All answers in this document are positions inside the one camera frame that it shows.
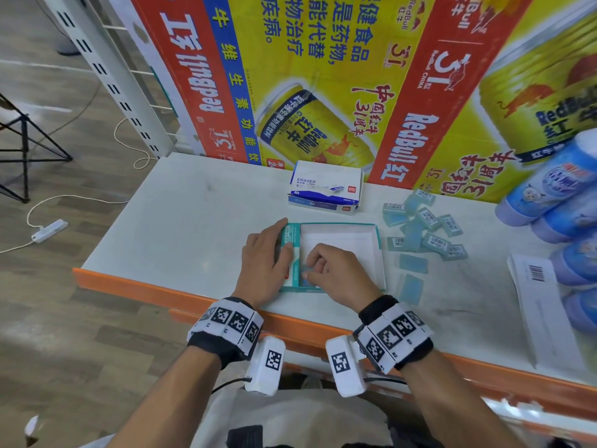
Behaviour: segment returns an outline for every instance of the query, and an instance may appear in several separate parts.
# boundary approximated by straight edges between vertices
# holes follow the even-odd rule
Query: wristband
[[[228,363],[250,360],[259,339],[263,318],[238,297],[215,301],[193,325],[187,346],[195,346],[220,357],[221,368]]]
[[[433,349],[433,331],[405,303],[384,295],[359,313],[362,321],[354,333],[361,351],[378,370],[388,374],[392,368],[424,358]]]

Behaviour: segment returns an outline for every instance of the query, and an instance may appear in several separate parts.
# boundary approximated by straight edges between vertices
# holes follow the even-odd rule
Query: yellow can graphic
[[[597,0],[584,0],[498,58],[479,84],[481,104],[523,165],[597,127]]]
[[[299,84],[274,97],[257,119],[256,134],[293,164],[304,160],[368,171],[375,159],[367,143]]]

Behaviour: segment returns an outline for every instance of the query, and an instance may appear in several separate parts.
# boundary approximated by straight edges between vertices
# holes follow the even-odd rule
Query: orange table edge
[[[195,294],[115,277],[85,269],[73,269],[77,284],[83,288],[126,297],[170,309],[177,321],[194,324],[215,301]],[[290,351],[327,358],[325,342],[349,330],[311,321],[260,311],[263,330],[281,338]],[[541,376],[491,363],[444,354],[456,369],[479,390],[482,396],[511,405],[539,403],[545,412],[597,421],[597,388]]]

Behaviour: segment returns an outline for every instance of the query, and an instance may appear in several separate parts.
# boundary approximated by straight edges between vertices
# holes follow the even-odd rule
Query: blue plastic bottle
[[[597,288],[570,294],[564,299],[563,307],[576,330],[597,334]]]
[[[577,134],[565,149],[516,187],[496,206],[496,216],[510,226],[541,217],[597,180],[597,128]]]
[[[597,226],[597,183],[546,212],[531,225],[533,233],[550,244],[570,242]]]
[[[597,283],[597,228],[549,257],[558,282],[566,286]]]

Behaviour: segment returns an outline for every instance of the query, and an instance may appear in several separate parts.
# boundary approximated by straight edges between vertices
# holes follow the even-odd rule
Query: person's right hand
[[[317,244],[307,256],[306,264],[313,271],[303,272],[304,279],[356,312],[383,295],[351,251]]]

